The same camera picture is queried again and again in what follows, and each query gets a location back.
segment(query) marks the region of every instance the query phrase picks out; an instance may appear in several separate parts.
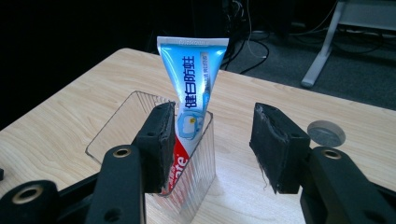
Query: blue toothpaste tube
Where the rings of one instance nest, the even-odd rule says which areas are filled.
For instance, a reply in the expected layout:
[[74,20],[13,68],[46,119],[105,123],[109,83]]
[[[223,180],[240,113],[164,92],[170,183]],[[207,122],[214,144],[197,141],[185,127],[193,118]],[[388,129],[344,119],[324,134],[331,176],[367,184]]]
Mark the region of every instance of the blue toothpaste tube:
[[205,113],[228,41],[228,38],[157,37],[158,51],[179,100],[169,191],[201,139]]

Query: screw hole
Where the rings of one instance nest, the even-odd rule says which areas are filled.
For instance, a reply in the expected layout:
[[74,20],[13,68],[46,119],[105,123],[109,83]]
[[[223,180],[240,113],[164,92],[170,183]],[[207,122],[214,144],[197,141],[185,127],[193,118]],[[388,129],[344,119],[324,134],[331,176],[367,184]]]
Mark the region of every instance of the screw hole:
[[334,150],[330,150],[330,149],[325,149],[322,151],[323,155],[329,159],[333,159],[333,160],[339,160],[341,159],[341,155],[340,153],[334,151]]
[[34,199],[38,198],[43,192],[43,188],[39,185],[33,185],[20,190],[12,198],[12,202],[15,204],[29,203]]
[[121,148],[115,152],[113,152],[113,156],[116,158],[123,158],[129,156],[131,154],[131,149],[129,148]]
[[364,215],[375,223],[386,223],[387,221],[377,212],[364,211]]
[[105,213],[106,222],[116,222],[120,220],[120,217],[121,217],[121,210],[119,208],[110,209]]

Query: dark background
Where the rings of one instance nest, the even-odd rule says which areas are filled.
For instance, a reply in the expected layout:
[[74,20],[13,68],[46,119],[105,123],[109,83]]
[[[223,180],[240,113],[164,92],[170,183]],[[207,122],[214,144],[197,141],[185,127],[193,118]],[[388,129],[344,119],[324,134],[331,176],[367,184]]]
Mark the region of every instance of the dark background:
[[[291,21],[314,26],[332,2],[252,0],[249,8],[254,27],[287,38]],[[1,1],[0,130],[117,49],[156,53],[157,35],[244,38],[247,13],[234,12],[228,0]]]

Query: clear plastic container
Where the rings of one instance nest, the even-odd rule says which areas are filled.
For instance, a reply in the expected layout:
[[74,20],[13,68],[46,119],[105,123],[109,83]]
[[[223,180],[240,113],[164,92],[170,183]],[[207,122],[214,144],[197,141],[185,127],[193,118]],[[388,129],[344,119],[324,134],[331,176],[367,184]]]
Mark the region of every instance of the clear plastic container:
[[[169,101],[134,91],[93,138],[86,153],[101,163],[109,149],[132,143],[152,108]],[[210,112],[205,114],[204,127],[202,139],[173,190],[166,195],[146,194],[148,223],[190,223],[193,220],[216,175],[213,114]]]

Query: light wood tabletop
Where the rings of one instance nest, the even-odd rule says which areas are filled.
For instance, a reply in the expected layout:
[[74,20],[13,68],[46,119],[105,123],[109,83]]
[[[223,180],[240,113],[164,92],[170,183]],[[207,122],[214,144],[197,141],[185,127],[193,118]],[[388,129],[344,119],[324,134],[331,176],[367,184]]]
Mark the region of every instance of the light wood tabletop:
[[[85,149],[133,91],[176,99],[158,55],[121,49],[6,127],[0,196],[30,180],[64,189],[97,173]],[[304,223],[300,195],[275,195],[249,147],[256,102],[279,108],[304,131],[315,120],[339,125],[346,141],[338,149],[372,182],[396,190],[396,111],[219,71],[208,108],[216,177],[193,223]]]

